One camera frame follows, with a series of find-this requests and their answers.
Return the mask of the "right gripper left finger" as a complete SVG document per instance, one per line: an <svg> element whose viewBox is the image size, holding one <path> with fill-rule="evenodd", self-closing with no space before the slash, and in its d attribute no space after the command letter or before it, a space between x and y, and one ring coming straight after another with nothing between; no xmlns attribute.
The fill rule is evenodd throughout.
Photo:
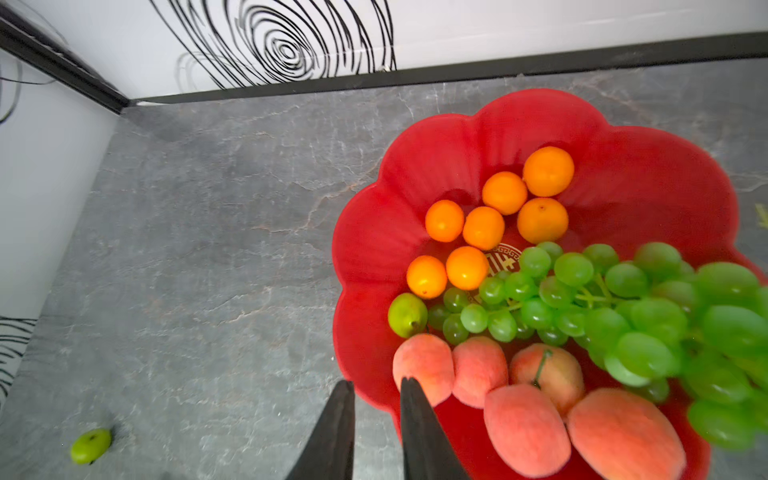
<svg viewBox="0 0 768 480"><path fill-rule="evenodd" d="M341 380L334 386L307 444L287 479L351 479L354 436L354 384Z"/></svg>

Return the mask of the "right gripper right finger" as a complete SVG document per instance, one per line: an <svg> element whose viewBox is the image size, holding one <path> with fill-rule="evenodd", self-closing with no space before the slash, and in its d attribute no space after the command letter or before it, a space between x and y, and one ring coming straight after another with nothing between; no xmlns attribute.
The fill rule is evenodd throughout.
<svg viewBox="0 0 768 480"><path fill-rule="evenodd" d="M400 428L405 479L469 479L415 378L403 378Z"/></svg>

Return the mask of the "pink peach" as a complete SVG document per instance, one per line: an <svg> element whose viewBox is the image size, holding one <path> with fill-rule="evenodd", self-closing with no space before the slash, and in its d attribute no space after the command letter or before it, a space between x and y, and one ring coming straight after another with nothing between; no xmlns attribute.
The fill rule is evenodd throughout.
<svg viewBox="0 0 768 480"><path fill-rule="evenodd" d="M485 399L484 422L497 454L522 476L551 476L571 457L571 442L559 412L530 384L490 392Z"/></svg>
<svg viewBox="0 0 768 480"><path fill-rule="evenodd" d="M422 333L403 342L396 350L392 374L398 391L404 378L416 379L432 407L452 395L455 370L449 344L438 336Z"/></svg>
<svg viewBox="0 0 768 480"><path fill-rule="evenodd" d="M508 385L506 357L494 340L484 336L469 338L453 350L452 357L452 393L463 404L483 409L489 392Z"/></svg>
<svg viewBox="0 0 768 480"><path fill-rule="evenodd" d="M604 479L679 479L683 444L650 401L625 390L600 388L566 417L573 446Z"/></svg>
<svg viewBox="0 0 768 480"><path fill-rule="evenodd" d="M581 366L566 350L543 343L518 351L509 364L512 384L537 380L562 418L585 396Z"/></svg>

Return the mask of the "orange cluster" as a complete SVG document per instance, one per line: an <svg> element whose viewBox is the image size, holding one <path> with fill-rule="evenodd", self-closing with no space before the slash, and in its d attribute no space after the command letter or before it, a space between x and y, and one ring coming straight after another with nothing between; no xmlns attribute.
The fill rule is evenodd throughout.
<svg viewBox="0 0 768 480"><path fill-rule="evenodd" d="M413 294L424 300L442 295L447 285L444 264L436 257L421 255L408 266L406 281Z"/></svg>
<svg viewBox="0 0 768 480"><path fill-rule="evenodd" d="M503 216L494 208L480 206L466 216L462 236L468 245L491 251L501 243L504 232Z"/></svg>
<svg viewBox="0 0 768 480"><path fill-rule="evenodd" d="M526 202L517 215L517 230L531 244L557 241L568 227L567 210L552 198L534 198Z"/></svg>

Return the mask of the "small orange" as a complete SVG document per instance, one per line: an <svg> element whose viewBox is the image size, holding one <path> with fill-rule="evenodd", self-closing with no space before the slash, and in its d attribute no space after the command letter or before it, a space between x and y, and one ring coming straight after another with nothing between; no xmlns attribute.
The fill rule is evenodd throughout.
<svg viewBox="0 0 768 480"><path fill-rule="evenodd" d="M449 282L464 291L477 290L487 278L489 262L486 254L472 246L454 249L445 264Z"/></svg>

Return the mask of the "orange cluster top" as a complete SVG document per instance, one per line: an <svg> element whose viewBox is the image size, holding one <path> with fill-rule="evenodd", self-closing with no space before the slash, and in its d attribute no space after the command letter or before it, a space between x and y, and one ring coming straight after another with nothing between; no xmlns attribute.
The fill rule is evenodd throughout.
<svg viewBox="0 0 768 480"><path fill-rule="evenodd" d="M534 198L526 202L517 215L517 230L531 244L557 241L568 227L567 210L552 198Z"/></svg>

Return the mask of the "green fake grape bunch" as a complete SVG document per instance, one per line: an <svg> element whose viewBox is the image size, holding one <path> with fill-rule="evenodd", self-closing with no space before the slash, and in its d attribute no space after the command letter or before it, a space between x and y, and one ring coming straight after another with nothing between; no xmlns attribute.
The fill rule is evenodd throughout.
<svg viewBox="0 0 768 480"><path fill-rule="evenodd" d="M662 242L629 260L607 244L567 253L543 242L475 293L448 289L428 308L427 325L453 345L473 334L575 342L656 404L678 383L690 426L724 449L748 449L767 429L767 287L737 263L693 267Z"/></svg>

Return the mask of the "orange front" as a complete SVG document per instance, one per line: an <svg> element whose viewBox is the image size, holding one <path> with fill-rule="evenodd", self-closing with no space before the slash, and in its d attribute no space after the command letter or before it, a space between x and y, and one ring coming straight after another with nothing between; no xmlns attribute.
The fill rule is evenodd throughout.
<svg viewBox="0 0 768 480"><path fill-rule="evenodd" d="M524 181L508 171L492 175L482 189L483 203L504 216L517 213L527 199L528 189Z"/></svg>

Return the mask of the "red flower-shaped fruit bowl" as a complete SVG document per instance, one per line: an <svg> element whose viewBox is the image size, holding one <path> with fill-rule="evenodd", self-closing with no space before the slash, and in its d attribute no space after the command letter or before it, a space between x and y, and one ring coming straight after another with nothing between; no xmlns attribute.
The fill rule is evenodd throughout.
<svg viewBox="0 0 768 480"><path fill-rule="evenodd" d="M629 260L642 245L662 242L677 249L693 267L737 263L767 287L766 276L734 249L738 208L727 176L706 152L681 138L654 129L613 126L590 104L555 90L514 93L474 116L440 115L421 121L388 149L377 181L345 207L332 242L342 285L333 326L340 368L354 384L355 394L392 416L400 439L401 391L392 362L407 339L389 326L390 304L398 295L412 293L406 272L415 258L434 256L445 266L454 249L470 246L462 234L450 243L431 239L425 228L428 209L439 200L451 200L466 219L473 209L486 206L482 189L492 175L508 171L523 180L526 159L547 146L572 156L573 180L553 197L538 197L528 190L526 202L552 198L565 207L568 230L553 242L565 252L607 244L621 260ZM519 234L518 212L501 214L505 221L501 243L483 251L489 262L487 278L513 270L522 251L536 245ZM502 348L508 372L518 351L543 343L535 336L508 343L487 334L469 338L477 336ZM687 465L679 479L706 477L710 450L719 446L690 426L686 416L690 400L678 383L672 384L663 403L656 404L598 368L577 343L558 347L579 362L585 396L600 388L616 388L653 403L683 444ZM432 408L469 479L604 479L573 446L567 416L561 419L572 447L569 461L551 476L528 478L512 470L495 451L484 408L465 405L453 393Z"/></svg>

